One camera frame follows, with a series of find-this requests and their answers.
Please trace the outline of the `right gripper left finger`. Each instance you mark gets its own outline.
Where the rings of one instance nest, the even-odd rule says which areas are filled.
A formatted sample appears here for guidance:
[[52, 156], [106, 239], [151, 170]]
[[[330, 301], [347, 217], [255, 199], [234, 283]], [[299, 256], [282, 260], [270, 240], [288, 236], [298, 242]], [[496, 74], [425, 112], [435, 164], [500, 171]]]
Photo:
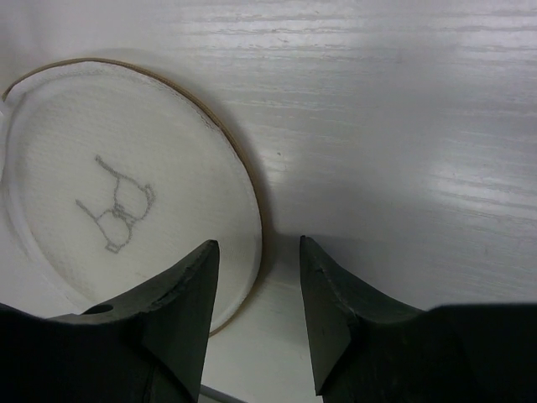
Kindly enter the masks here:
[[220, 250], [209, 240], [131, 290], [76, 315], [1, 308], [4, 402], [195, 402]]

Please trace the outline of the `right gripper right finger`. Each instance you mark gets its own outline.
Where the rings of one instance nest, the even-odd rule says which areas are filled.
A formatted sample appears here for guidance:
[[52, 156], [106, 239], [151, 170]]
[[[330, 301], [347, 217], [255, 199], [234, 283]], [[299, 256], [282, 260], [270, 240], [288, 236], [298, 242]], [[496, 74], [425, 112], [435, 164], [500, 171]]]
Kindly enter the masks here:
[[423, 311], [300, 240], [300, 285], [315, 392], [326, 402], [533, 402], [536, 306]]

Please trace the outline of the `white mesh laundry bag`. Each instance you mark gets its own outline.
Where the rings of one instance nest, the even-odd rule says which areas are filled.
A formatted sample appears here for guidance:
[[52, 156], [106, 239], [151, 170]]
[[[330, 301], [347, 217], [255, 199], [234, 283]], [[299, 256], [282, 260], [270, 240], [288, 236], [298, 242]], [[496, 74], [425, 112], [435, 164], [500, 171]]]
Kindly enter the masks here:
[[65, 60], [1, 96], [3, 304], [43, 318], [80, 313], [214, 239], [216, 331], [258, 276], [264, 224], [231, 132], [164, 76]]

